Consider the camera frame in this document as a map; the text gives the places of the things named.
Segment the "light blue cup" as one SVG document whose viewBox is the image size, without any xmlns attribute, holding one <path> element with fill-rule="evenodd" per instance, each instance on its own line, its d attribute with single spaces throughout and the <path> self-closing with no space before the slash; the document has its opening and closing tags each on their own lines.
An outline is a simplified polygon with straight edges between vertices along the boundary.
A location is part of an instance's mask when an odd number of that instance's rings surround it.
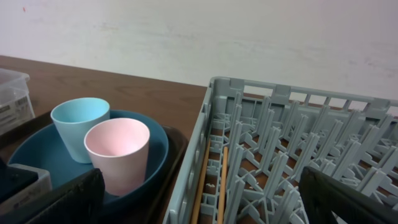
<svg viewBox="0 0 398 224">
<path fill-rule="evenodd" d="M 56 106 L 50 117 L 72 159 L 90 164 L 84 138 L 93 126 L 110 119 L 109 103 L 101 98 L 77 98 Z"/>
</svg>

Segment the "pink cup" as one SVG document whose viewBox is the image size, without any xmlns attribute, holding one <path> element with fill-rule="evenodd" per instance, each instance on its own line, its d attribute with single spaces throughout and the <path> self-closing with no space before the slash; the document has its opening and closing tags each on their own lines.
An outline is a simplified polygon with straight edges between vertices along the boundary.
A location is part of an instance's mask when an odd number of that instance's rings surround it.
<svg viewBox="0 0 398 224">
<path fill-rule="evenodd" d="M 87 132 L 84 145 L 107 193 L 123 196 L 145 181 L 149 139 L 149 128 L 131 118 L 109 119 Z"/>
</svg>

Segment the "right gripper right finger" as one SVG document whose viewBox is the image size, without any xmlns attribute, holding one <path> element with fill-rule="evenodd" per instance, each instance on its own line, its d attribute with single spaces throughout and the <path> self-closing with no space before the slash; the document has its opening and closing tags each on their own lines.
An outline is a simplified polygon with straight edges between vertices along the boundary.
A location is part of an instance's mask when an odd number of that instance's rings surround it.
<svg viewBox="0 0 398 224">
<path fill-rule="evenodd" d="M 346 223 L 397 223 L 393 209 L 312 167 L 303 168 L 298 188 L 311 224 L 337 224 L 334 215 Z"/>
</svg>

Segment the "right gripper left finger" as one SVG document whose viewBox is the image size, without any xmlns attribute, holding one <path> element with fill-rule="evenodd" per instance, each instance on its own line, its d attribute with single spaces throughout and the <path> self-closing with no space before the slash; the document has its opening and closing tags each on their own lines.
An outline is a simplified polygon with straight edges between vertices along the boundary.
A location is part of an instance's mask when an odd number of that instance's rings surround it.
<svg viewBox="0 0 398 224">
<path fill-rule="evenodd" d="M 2 215 L 1 223 L 98 223 L 103 200 L 103 175 L 99 169 L 92 169 Z"/>
</svg>

